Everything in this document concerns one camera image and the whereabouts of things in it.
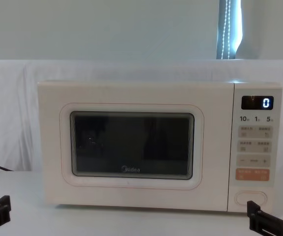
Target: digital display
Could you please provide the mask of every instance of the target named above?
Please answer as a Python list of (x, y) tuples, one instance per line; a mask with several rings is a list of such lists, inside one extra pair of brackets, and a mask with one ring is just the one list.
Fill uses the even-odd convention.
[(272, 110), (274, 107), (273, 96), (243, 96), (242, 110)]
[(192, 176), (192, 114), (72, 112), (70, 127), (76, 176)]

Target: white backdrop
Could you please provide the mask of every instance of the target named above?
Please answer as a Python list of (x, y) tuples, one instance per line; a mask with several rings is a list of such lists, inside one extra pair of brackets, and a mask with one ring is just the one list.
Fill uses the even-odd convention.
[[(283, 61), (213, 60), (156, 67), (88, 61), (0, 61), (0, 165), (14, 170), (41, 170), (36, 91), (39, 81), (232, 79), (283, 85)], [(283, 102), (277, 171), (283, 172)]]
[(0, 0), (0, 59), (215, 59), (219, 1)]

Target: microwave oven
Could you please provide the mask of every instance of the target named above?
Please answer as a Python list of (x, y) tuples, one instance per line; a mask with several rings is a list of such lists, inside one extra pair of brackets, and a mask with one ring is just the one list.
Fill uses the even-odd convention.
[(45, 199), (270, 212), (281, 99), (276, 83), (41, 82)]

